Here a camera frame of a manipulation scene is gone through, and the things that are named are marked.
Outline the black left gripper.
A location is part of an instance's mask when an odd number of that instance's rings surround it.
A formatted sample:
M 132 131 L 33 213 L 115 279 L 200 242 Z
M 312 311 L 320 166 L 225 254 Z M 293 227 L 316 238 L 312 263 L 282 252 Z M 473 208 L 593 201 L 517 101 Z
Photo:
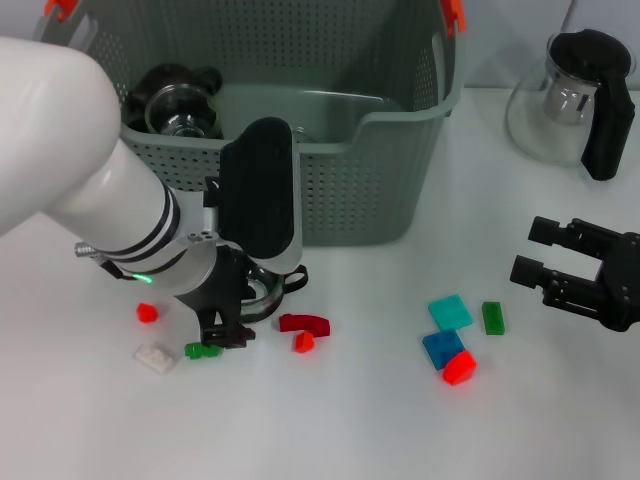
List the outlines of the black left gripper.
M 216 253 L 215 265 L 205 280 L 177 299 L 196 313 L 202 345 L 246 348 L 256 333 L 241 323 L 242 299 L 248 287 L 243 255 L 230 247 L 218 247 Z

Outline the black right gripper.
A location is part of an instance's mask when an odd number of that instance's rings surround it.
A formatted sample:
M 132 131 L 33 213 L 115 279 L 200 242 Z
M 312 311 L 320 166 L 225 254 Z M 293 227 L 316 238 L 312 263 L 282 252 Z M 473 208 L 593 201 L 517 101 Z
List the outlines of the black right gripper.
M 565 227 L 544 217 L 534 218 L 528 239 L 602 260 L 596 283 L 605 292 L 599 322 L 613 331 L 627 331 L 639 322 L 639 235 L 621 234 L 580 219 Z M 599 287 L 594 281 L 548 269 L 542 262 L 518 255 L 510 281 L 540 287 L 542 303 L 570 313 L 597 313 Z

